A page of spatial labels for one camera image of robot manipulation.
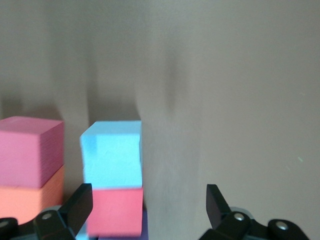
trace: pink foam block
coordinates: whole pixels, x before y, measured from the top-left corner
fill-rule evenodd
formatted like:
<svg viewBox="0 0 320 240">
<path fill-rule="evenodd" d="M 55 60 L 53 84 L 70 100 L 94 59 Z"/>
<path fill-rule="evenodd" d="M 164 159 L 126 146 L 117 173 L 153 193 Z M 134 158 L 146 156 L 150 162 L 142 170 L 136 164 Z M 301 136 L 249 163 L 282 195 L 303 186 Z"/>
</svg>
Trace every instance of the pink foam block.
<svg viewBox="0 0 320 240">
<path fill-rule="evenodd" d="M 94 189 L 87 219 L 90 237 L 138 237 L 142 231 L 143 188 Z"/>
<path fill-rule="evenodd" d="M 0 120 L 0 185 L 41 188 L 64 164 L 64 123 L 14 116 Z"/>
</svg>

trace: light blue foam block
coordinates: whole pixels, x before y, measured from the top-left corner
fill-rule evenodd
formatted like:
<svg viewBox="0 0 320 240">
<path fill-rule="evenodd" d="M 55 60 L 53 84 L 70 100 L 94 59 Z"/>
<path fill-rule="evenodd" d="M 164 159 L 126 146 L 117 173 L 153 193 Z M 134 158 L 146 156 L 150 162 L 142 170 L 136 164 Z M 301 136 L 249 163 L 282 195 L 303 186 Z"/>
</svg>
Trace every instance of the light blue foam block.
<svg viewBox="0 0 320 240">
<path fill-rule="evenodd" d="M 78 234 L 75 236 L 76 240 L 95 240 L 96 237 L 89 237 L 87 234 L 87 225 L 86 223 L 82 226 Z"/>
<path fill-rule="evenodd" d="M 85 183 L 141 188 L 141 121 L 97 121 L 80 137 Z"/>
</svg>

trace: foam cube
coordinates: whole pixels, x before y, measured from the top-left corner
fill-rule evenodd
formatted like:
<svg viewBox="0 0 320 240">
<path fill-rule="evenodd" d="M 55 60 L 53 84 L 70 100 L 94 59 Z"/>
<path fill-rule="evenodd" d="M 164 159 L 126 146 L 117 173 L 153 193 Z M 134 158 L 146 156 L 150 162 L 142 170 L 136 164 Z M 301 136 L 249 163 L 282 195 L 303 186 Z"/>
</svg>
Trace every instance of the foam cube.
<svg viewBox="0 0 320 240">
<path fill-rule="evenodd" d="M 24 224 L 43 209 L 61 205 L 64 188 L 64 166 L 40 188 L 0 186 L 0 218 L 16 218 Z"/>
<path fill-rule="evenodd" d="M 93 190 L 87 219 L 90 237 L 139 237 L 142 231 L 143 188 Z"/>
<path fill-rule="evenodd" d="M 80 144 L 84 182 L 93 189 L 142 187 L 141 121 L 97 121 Z"/>
<path fill-rule="evenodd" d="M 136 237 L 99 237 L 99 240 L 149 240 L 147 210 L 144 210 L 142 212 L 141 236 L 136 236 Z"/>
<path fill-rule="evenodd" d="M 89 237 L 87 234 L 87 224 L 85 223 L 78 234 L 75 236 L 76 240 L 95 240 L 95 237 Z"/>
<path fill-rule="evenodd" d="M 39 189 L 63 164 L 63 121 L 22 116 L 0 120 L 0 186 Z"/>
</svg>

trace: orange foam block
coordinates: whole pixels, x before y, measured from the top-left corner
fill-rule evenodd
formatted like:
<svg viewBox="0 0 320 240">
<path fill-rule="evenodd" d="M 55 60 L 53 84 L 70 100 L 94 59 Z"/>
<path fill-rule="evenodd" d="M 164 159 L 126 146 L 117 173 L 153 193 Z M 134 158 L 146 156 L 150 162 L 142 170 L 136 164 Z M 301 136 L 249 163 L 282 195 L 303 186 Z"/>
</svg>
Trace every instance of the orange foam block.
<svg viewBox="0 0 320 240">
<path fill-rule="evenodd" d="M 0 120 L 0 185 L 39 189 L 64 164 L 64 122 Z"/>
<path fill-rule="evenodd" d="M 62 166 L 40 189 L 0 186 L 0 218 L 16 218 L 19 224 L 24 224 L 43 209 L 61 205 L 64 172 Z"/>
<path fill-rule="evenodd" d="M 94 189 L 87 219 L 90 237 L 138 237 L 142 232 L 143 188 Z"/>
</svg>

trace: block stack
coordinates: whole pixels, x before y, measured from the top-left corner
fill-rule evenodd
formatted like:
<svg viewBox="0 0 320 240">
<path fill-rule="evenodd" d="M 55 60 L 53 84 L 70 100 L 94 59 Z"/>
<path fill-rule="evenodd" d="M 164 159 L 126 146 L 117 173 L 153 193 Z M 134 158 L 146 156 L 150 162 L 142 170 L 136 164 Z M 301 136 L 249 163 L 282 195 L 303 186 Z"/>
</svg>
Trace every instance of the block stack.
<svg viewBox="0 0 320 240">
<path fill-rule="evenodd" d="M 0 120 L 0 218 L 19 224 L 61 205 L 64 123 L 14 116 Z"/>
<path fill-rule="evenodd" d="M 93 189 L 87 234 L 141 236 L 141 121 L 97 121 L 82 134 L 80 144 L 84 182 L 91 183 Z"/>
</svg>

